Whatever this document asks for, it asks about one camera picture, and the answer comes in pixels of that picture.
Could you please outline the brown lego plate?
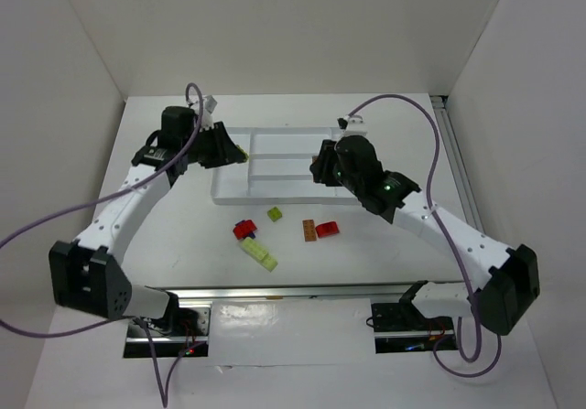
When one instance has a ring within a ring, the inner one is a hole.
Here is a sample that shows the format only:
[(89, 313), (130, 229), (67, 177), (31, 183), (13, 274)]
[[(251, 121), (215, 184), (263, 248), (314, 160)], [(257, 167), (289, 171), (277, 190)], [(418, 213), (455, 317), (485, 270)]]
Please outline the brown lego plate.
[(315, 242), (318, 240), (314, 220), (312, 220), (312, 219), (303, 220), (302, 227), (303, 227), (303, 236), (304, 236), (305, 242)]

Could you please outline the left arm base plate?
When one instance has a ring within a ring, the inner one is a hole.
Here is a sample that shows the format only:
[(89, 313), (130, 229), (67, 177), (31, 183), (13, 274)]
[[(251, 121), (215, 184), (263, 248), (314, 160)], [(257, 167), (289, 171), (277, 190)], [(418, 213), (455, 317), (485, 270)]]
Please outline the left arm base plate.
[[(179, 314), (166, 329), (148, 321), (146, 326), (153, 340), (157, 357), (174, 358), (182, 350), (185, 350), (184, 356), (186, 358), (207, 357), (211, 317), (212, 306), (210, 304), (195, 304), (194, 306), (181, 306)], [(147, 334), (134, 321), (131, 321), (127, 326), (123, 357), (125, 359), (151, 357)]]

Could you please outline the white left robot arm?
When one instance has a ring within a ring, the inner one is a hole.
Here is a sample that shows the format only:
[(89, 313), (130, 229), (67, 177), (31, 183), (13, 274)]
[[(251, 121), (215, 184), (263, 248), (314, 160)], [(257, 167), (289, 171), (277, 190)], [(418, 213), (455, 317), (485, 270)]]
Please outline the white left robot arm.
[(149, 318), (168, 326), (179, 313), (169, 291), (132, 284), (122, 263), (150, 211), (191, 164), (206, 169), (242, 164), (247, 155), (214, 122), (216, 101), (169, 106), (161, 126), (135, 153), (120, 188), (96, 219), (72, 242), (57, 241), (49, 251), (52, 290), (57, 305), (97, 317)]

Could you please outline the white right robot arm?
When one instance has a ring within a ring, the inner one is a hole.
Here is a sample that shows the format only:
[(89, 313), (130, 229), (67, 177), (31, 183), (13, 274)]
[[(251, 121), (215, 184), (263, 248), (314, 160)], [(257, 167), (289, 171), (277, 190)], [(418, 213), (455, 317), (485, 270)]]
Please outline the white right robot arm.
[(416, 182), (383, 168), (365, 137), (323, 141), (309, 170), (315, 182), (348, 189), (367, 211), (464, 268), (460, 285), (426, 282), (409, 290), (407, 302), (423, 317), (476, 316), (482, 327), (506, 336), (539, 296), (533, 249), (498, 242), (427, 200)]

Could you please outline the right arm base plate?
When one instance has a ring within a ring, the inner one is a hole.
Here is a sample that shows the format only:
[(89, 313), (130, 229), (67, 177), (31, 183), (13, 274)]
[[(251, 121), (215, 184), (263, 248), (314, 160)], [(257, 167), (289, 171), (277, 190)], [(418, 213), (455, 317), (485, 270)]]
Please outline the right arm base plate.
[(374, 331), (377, 354), (456, 350), (451, 318), (424, 318), (415, 308), (402, 303), (373, 303), (372, 314), (365, 320)]

